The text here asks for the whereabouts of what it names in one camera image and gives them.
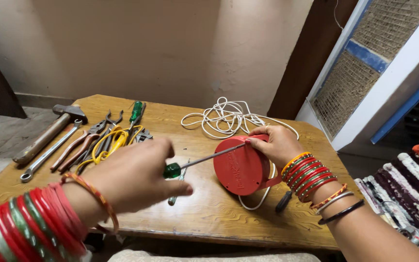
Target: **black-handled screwdriver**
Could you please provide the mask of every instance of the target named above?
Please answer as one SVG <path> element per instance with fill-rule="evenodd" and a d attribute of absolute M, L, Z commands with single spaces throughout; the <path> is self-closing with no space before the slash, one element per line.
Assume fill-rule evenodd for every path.
<path fill-rule="evenodd" d="M 184 169 L 184 168 L 187 168 L 189 166 L 193 166 L 194 164 L 198 164 L 198 163 L 207 161 L 208 159 L 215 158 L 217 156 L 220 156 L 220 155 L 225 154 L 227 152 L 236 150 L 237 148 L 241 148 L 243 146 L 245 146 L 245 143 L 240 144 L 238 146 L 228 148 L 226 150 L 222 150 L 221 152 L 214 153 L 210 156 L 200 158 L 200 159 L 192 161 L 190 163 L 183 164 L 182 166 L 179 166 L 179 164 L 177 164 L 177 163 L 168 164 L 168 165 L 166 165 L 166 168 L 164 169 L 164 173 L 162 174 L 162 176 L 164 176 L 164 178 L 176 178 L 176 177 L 180 176 L 181 170 Z"/>

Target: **red round device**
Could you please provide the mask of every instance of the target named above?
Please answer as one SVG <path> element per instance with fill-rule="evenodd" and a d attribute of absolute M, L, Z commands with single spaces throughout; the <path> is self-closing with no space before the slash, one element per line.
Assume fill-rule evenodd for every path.
<path fill-rule="evenodd" d="M 268 135 L 256 135 L 253 138 L 269 140 Z M 217 146 L 215 153 L 240 145 L 247 136 L 231 137 Z M 255 191 L 279 184 L 282 179 L 277 175 L 269 179 L 271 165 L 269 159 L 251 146 L 244 146 L 234 151 L 213 158 L 213 165 L 218 180 L 230 192 L 246 196 Z"/>

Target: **yellow wire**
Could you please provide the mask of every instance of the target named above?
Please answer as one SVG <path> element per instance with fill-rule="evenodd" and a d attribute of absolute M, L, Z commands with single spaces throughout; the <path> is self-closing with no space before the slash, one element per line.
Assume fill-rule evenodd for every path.
<path fill-rule="evenodd" d="M 140 133 L 142 130 L 143 130 L 143 126 L 142 125 L 136 125 L 136 126 L 134 126 L 134 127 L 132 127 L 132 128 L 136 128 L 136 127 L 138 127 L 138 128 L 140 128 L 133 136 L 132 136 L 132 138 L 130 139 L 130 142 L 127 144 L 127 146 L 129 146 L 133 141 L 134 141 L 134 139 L 135 139 L 135 137 L 138 135 L 138 133 Z M 108 156 L 110 155 L 109 154 L 109 152 L 108 151 L 102 151 L 101 153 L 100 153 L 100 155 L 96 158 L 95 157 L 95 155 L 96 155 L 96 150 L 98 150 L 98 147 L 99 147 L 99 145 L 101 144 L 101 142 L 103 142 L 107 137 L 109 137 L 109 136 L 113 136 L 113 142 L 116 140 L 116 136 L 119 134 L 119 135 L 124 135 L 125 136 L 125 139 L 124 139 L 124 142 L 123 143 L 121 143 L 121 145 L 120 145 L 120 147 L 123 147 L 123 146 L 125 146 L 125 141 L 127 141 L 127 137 L 129 136 L 129 133 L 127 133 L 126 131 L 127 130 L 129 130 L 130 128 L 126 128 L 126 129 L 121 129 L 121 130 L 117 130 L 117 131 L 114 131 L 114 132 L 111 132 L 111 133 L 109 133 L 109 134 L 107 134 L 107 135 L 105 135 L 105 136 L 103 136 L 103 138 L 101 138 L 97 143 L 96 143 L 96 145 L 93 147 L 93 150 L 92 150 L 92 159 L 90 159 L 90 160 L 87 160 L 87 161 L 84 161 L 84 162 L 82 162 L 80 165 L 78 165 L 78 167 L 76 168 L 76 170 L 75 170 L 75 174 L 77 174 L 77 172 L 78 172 L 78 170 L 79 170 L 79 168 L 80 167 L 82 167 L 82 166 L 84 166 L 85 164 L 88 164 L 88 163 L 90 163 L 90 162 L 94 162 L 95 164 L 99 164 L 102 160 L 105 160 L 106 158 L 108 158 Z"/>

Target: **wood grain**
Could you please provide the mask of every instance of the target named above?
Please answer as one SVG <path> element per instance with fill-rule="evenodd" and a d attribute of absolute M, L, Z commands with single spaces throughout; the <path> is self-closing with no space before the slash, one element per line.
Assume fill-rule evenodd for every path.
<path fill-rule="evenodd" d="M 129 99 L 95 95 L 79 99 L 75 104 L 81 105 L 90 123 L 96 123 L 106 116 L 108 109 L 111 109 L 113 117 L 120 110 L 124 110 L 124 119 L 128 119 L 133 102 Z M 188 158 L 195 160 L 204 157 L 213 153 L 219 143 L 219 140 L 207 136 L 199 125 L 192 129 L 180 125 L 182 117 L 192 112 L 203 112 L 203 109 L 147 102 L 141 124 L 150 130 L 150 134 L 155 138 L 172 139 L 176 157 L 168 159 L 169 163 L 184 164 Z M 322 131 L 305 122 L 283 121 L 299 132 L 300 143 L 307 151 L 312 152 L 329 167 L 341 183 L 349 184 L 349 188 L 362 197 Z M 125 120 L 121 124 L 127 126 L 128 122 Z M 61 132 L 43 152 L 70 128 L 72 125 Z M 84 125 L 81 130 L 88 128 L 88 125 Z M 77 139 L 81 133 L 77 131 L 70 141 Z M 20 183 L 19 176 L 25 168 L 18 169 L 15 163 L 6 167 L 0 173 L 0 204 L 27 190 L 58 181 L 59 173 L 51 173 L 49 167 L 69 144 L 67 142 L 61 146 L 29 183 Z M 195 193 L 192 196 L 179 197 L 174 206 L 169 206 L 163 201 L 137 213 L 120 215 L 120 234 L 266 247 L 338 249 L 328 228 L 317 224 L 320 217 L 308 209 L 308 203 L 300 203 L 296 196 L 293 196 L 284 212 L 275 213 L 276 204 L 288 189 L 285 183 L 272 187 L 259 209 L 248 211 L 241 206 L 236 195 L 220 185 L 214 173 L 212 160 L 189 167 L 185 180 L 194 187 Z M 254 206 L 263 194 L 264 190 L 261 190 L 243 197 L 243 200 L 246 205 Z M 112 224 L 107 223 L 106 227 L 112 228 Z"/>

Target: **fingernail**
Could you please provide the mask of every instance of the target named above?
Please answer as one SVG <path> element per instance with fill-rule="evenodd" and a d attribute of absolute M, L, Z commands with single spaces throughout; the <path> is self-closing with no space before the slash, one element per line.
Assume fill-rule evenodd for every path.
<path fill-rule="evenodd" d="M 188 186 L 187 187 L 187 190 L 185 190 L 185 194 L 186 195 L 191 195 L 191 194 L 193 194 L 193 188 L 192 188 L 192 186 Z"/>

